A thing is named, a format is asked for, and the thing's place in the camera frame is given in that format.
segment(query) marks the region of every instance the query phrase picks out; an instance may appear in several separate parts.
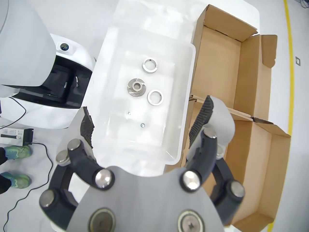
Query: metal washer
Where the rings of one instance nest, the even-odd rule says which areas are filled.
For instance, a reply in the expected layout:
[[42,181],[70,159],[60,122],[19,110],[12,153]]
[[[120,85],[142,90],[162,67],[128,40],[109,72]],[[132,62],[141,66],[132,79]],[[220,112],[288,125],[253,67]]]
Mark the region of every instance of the metal washer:
[[[161,100],[159,101],[159,103],[154,103],[154,102],[151,101],[150,96],[151,96],[152,93],[158,93],[158,94],[161,96]],[[160,104],[163,103],[163,99],[164,99],[164,98],[163,98],[163,93],[162,93],[160,90],[157,90],[157,89],[151,90],[151,91],[148,93],[148,95],[147,95],[147,99],[148,99],[148,102],[149,102],[151,105],[153,105],[153,106],[158,106],[158,105],[160,105]]]
[[[149,70],[149,69],[146,67],[146,63],[147,63],[147,62],[154,63],[155,68],[152,69],[152,70]],[[157,69],[158,69],[158,63],[157,63],[157,61],[155,61],[153,58],[146,58],[146,59],[144,60],[143,64],[142,64],[142,67],[143,67],[143,69],[144,69],[145,72],[154,73],[154,72],[157,71]]]
[[[134,84],[140,84],[141,88],[140,89],[136,89],[134,87]],[[133,97],[139,97],[142,96],[143,94],[145,94],[146,92],[146,85],[145,82],[141,79],[135,78],[129,81],[128,86],[127,86],[128,92],[131,96]]]

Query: small metal part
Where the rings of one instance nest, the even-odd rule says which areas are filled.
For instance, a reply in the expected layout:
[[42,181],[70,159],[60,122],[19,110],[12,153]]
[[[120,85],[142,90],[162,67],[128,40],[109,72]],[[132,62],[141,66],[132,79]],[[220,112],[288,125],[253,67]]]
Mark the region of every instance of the small metal part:
[[97,210],[90,218],[90,232],[113,232],[115,230],[116,219],[112,211],[103,208]]
[[132,89],[133,89],[135,92],[141,91],[141,89],[142,89],[142,83],[139,82],[139,81],[133,82],[133,84],[132,84]]
[[[153,93],[158,93],[159,94],[159,96],[160,96],[160,101],[158,102],[158,103],[154,103],[154,102],[152,102],[152,100],[151,100],[151,94],[153,94]],[[148,93],[148,95],[147,95],[147,99],[148,99],[148,102],[151,104],[151,105],[153,105],[153,106],[158,106],[158,105],[160,105],[160,104],[162,104],[163,103],[163,93],[160,91],[160,90],[157,90],[157,89],[154,89],[154,90],[151,90],[149,93]]]
[[182,175],[182,181],[183,181],[184,186],[190,191],[197,190],[201,185],[200,178],[193,171],[184,172]]
[[146,92],[146,85],[141,79],[132,79],[129,81],[127,89],[131,96],[139,97]]
[[113,174],[108,169],[102,169],[98,171],[95,177],[96,185],[101,189],[108,187],[112,182],[112,180],[113,180]]
[[203,232],[204,224],[201,217],[194,211],[183,212],[178,219],[179,232]]
[[80,144],[81,144],[80,139],[73,139],[69,141],[67,147],[69,150],[75,150],[80,146]]
[[43,208],[49,207],[55,200],[55,194],[52,190],[45,190],[39,199],[40,206]]
[[56,156],[57,163],[64,163],[68,161],[68,159],[69,159],[68,150],[62,150]]
[[220,145],[217,145],[217,155],[216,160],[219,160],[224,157],[224,150]]
[[[148,63],[148,62],[154,64],[154,69],[150,70],[146,67],[146,63]],[[153,58],[147,58],[147,59],[144,60],[142,67],[143,67],[144,71],[146,71],[148,73],[154,73],[158,69],[158,63]]]
[[217,134],[216,134],[215,130],[213,130],[212,127],[204,127],[203,133],[208,138],[211,138],[211,139],[217,138]]
[[231,183],[231,191],[236,197],[245,196],[245,188],[239,181],[233,181]]
[[67,51],[69,49],[69,45],[67,43],[62,43],[60,45],[60,49],[63,51]]

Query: sneaker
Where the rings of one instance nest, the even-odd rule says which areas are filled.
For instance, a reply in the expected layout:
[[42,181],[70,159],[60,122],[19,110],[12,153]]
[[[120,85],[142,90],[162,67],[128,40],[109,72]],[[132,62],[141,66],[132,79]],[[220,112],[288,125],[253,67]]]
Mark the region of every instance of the sneaker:
[[17,158],[27,158],[32,155],[31,148],[26,146],[9,146],[4,147],[5,150],[5,156],[8,160],[17,159]]
[[30,186],[31,184],[31,179],[29,176],[25,175],[25,174],[18,174],[16,176],[5,172],[0,174],[3,177],[9,179],[12,183],[12,188],[16,188],[16,189],[24,189]]

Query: black cable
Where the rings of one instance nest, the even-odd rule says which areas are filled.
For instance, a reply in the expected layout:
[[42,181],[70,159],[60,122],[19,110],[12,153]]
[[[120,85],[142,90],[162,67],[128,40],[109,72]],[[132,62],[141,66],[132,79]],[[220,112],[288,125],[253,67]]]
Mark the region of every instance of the black cable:
[[49,183],[49,176],[50,176],[50,173],[51,173],[51,171],[52,171],[52,169],[53,169],[53,161],[51,160],[51,158],[50,158],[50,157],[49,157],[49,155],[48,155],[48,152],[47,152],[47,147],[46,147],[46,145],[45,145],[45,144],[40,144],[40,143],[32,143],[32,144],[39,144],[39,145],[43,145],[43,146],[45,147],[46,156],[47,156],[47,158],[49,159],[49,161],[50,161],[50,162],[51,162],[51,164],[52,164],[52,166],[51,166],[51,168],[50,168],[50,170],[49,170],[49,172],[48,172],[47,182],[46,182],[46,183],[44,183],[44,184],[42,184],[42,185],[41,185],[41,186],[39,186],[39,187],[36,187],[36,188],[33,188],[33,189],[29,190],[29,191],[28,191],[28,193],[27,193],[27,195],[26,195],[24,198],[19,199],[19,200],[16,202],[16,204],[15,204],[14,208],[12,208],[11,210],[9,210],[9,211],[7,212],[7,221],[5,222],[5,224],[4,224],[4,226],[3,226],[3,231],[4,231],[4,232],[6,232],[6,231],[5,231],[5,226],[6,226],[6,224],[9,222],[9,213],[10,213],[11,211],[13,211],[13,210],[16,208],[16,206],[17,206],[18,202],[19,202],[19,201],[21,201],[21,200],[26,199],[26,198],[29,196],[29,194],[30,194],[30,192],[31,192],[32,190],[36,190],[36,189],[42,188],[43,186],[45,186],[46,184],[48,184],[48,183]]
[[16,121],[14,121],[13,123],[11,123],[11,124],[9,124],[9,125],[6,125],[5,127],[9,127],[9,126],[13,125],[13,124],[16,123],[17,121],[19,121],[23,116],[25,116],[25,114],[27,113],[26,108],[23,107],[18,101],[16,101],[13,97],[9,97],[9,98],[11,98],[11,99],[14,100],[16,103],[18,103],[18,104],[25,110],[25,112],[23,113],[23,115],[22,115],[19,119],[17,119]]

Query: open cardboard box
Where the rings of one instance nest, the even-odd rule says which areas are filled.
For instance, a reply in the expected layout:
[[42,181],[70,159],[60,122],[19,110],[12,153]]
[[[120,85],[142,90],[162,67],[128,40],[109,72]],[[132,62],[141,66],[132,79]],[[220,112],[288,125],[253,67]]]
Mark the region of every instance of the open cardboard box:
[[[176,165],[165,169],[184,166],[190,145],[187,127],[193,125],[206,96],[221,99],[235,121],[224,159],[246,190],[232,220],[243,232],[259,232],[274,221],[290,146],[290,136],[267,121],[277,36],[253,34],[254,27],[211,5],[201,14],[192,38],[197,55],[183,153]],[[208,195],[214,185],[211,175],[203,184]]]
[[254,27],[209,5],[193,36],[191,94],[215,96],[228,108],[267,120],[277,36],[253,34]]

